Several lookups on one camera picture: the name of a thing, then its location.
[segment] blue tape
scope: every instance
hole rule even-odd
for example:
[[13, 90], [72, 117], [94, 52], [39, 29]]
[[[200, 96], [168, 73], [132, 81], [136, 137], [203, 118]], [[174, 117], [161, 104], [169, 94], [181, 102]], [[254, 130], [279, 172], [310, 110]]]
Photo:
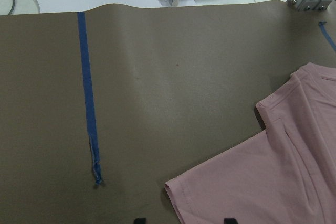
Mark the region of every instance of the blue tape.
[[96, 184], [99, 185], [102, 182], [102, 178], [101, 178], [101, 169], [100, 169], [100, 164], [99, 164], [100, 162], [99, 146], [98, 146], [96, 116], [94, 112], [95, 103], [93, 100], [90, 57], [89, 57], [89, 48], [88, 48], [88, 40], [87, 40], [87, 34], [86, 34], [86, 23], [85, 23], [84, 12], [78, 12], [77, 18], [78, 18], [80, 52], [81, 52], [81, 58], [82, 58], [82, 72], [83, 72], [85, 109], [86, 109], [86, 124], [87, 124], [87, 130], [89, 134], [90, 147], [91, 147], [91, 153], [92, 153], [92, 170], [96, 178]]
[[336, 52], [336, 45], [334, 43], [334, 41], [332, 41], [331, 37], [329, 36], [327, 30], [325, 29], [324, 25], [325, 25], [326, 21], [320, 21], [319, 22], [319, 27], [324, 35], [324, 37], [327, 39], [327, 41], [329, 42], [329, 44], [331, 45], [331, 47], [334, 49], [334, 51]]

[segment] pink shirt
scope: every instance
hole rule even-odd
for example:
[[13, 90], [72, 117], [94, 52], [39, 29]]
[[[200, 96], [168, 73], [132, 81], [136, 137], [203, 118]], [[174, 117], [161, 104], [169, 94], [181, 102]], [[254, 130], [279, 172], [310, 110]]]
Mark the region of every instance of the pink shirt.
[[181, 223], [336, 223], [336, 69], [309, 63], [256, 107], [264, 131], [166, 183]]

